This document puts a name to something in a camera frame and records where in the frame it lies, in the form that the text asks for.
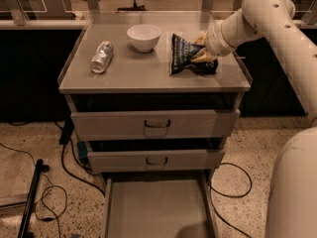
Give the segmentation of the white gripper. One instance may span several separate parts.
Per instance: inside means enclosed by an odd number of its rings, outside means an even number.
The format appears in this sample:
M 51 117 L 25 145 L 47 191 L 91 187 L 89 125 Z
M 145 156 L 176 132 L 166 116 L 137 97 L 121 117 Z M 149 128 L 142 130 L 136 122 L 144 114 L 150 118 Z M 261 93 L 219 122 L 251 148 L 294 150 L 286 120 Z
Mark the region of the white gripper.
M 233 52 L 236 47 L 230 45 L 231 37 L 230 20 L 214 21 L 208 27 L 207 32 L 201 32 L 194 41 L 196 45 L 206 47 L 198 51 L 192 58 L 191 62 L 213 62 L 215 57 L 225 57 Z

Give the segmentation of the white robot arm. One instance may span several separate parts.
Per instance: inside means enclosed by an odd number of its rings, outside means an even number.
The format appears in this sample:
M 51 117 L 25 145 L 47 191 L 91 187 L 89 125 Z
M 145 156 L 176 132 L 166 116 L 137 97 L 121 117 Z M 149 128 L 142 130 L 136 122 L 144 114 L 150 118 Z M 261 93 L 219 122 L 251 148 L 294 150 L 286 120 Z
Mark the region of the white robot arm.
M 317 46 L 293 23 L 290 0 L 242 0 L 241 8 L 201 34 L 194 62 L 211 61 L 264 37 L 308 120 L 283 146 L 273 167 L 265 238 L 317 238 Z

